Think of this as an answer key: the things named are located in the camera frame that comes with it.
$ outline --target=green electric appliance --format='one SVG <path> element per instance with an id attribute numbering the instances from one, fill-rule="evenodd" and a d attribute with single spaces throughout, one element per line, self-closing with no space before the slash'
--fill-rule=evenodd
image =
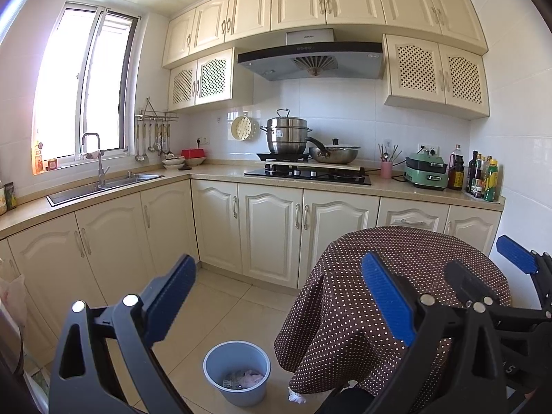
<path id="1" fill-rule="evenodd" d="M 420 188 L 442 191 L 448 181 L 446 163 L 428 150 L 410 154 L 406 159 L 405 179 Z"/>

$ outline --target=window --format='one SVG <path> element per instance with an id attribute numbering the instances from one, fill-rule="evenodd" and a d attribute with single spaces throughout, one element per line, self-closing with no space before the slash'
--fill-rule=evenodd
<path id="1" fill-rule="evenodd" d="M 96 150 L 125 148 L 125 89 L 138 19 L 108 8 L 68 3 L 48 40 L 34 103 L 34 141 L 60 163 Z"/>

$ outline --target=lattice panel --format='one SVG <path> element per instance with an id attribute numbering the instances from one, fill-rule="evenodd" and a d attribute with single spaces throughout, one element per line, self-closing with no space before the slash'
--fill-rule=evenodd
<path id="1" fill-rule="evenodd" d="M 191 75 L 192 70 L 182 70 L 173 81 L 173 104 L 189 101 L 191 99 Z"/>
<path id="2" fill-rule="evenodd" d="M 213 59 L 201 66 L 200 98 L 224 93 L 225 71 L 226 59 Z"/>
<path id="3" fill-rule="evenodd" d="M 414 45 L 397 47 L 401 87 L 437 92 L 433 53 Z"/>
<path id="4" fill-rule="evenodd" d="M 476 64 L 465 57 L 448 57 L 451 68 L 452 96 L 482 104 L 481 82 Z"/>

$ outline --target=trash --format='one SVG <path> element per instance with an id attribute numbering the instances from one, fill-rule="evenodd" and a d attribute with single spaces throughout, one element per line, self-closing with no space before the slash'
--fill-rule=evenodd
<path id="1" fill-rule="evenodd" d="M 0 279 L 0 299 L 14 322 L 21 329 L 25 328 L 27 322 L 26 294 L 25 277 L 23 275 L 11 282 Z"/>
<path id="2" fill-rule="evenodd" d="M 256 371 L 238 371 L 232 372 L 225 376 L 223 380 L 223 387 L 227 389 L 233 389 L 235 391 L 241 391 L 249 389 L 260 383 L 264 378 L 264 375 L 260 375 Z"/>

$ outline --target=kitchen sink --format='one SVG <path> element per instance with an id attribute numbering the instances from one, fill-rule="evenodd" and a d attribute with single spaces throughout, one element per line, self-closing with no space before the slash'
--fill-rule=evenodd
<path id="1" fill-rule="evenodd" d="M 46 197 L 52 207 L 56 205 L 74 201 L 75 199 L 81 199 L 81 197 L 90 196 L 91 194 L 101 193 L 102 191 L 111 190 L 113 188 L 119 188 L 122 186 L 137 184 L 139 182 L 145 182 L 162 177 L 158 174 L 131 174 L 129 173 L 125 177 L 117 177 L 114 179 L 108 179 L 103 185 L 99 185 L 97 182 L 93 184 L 78 186 L 71 190 L 60 191 L 59 193 L 50 194 Z"/>

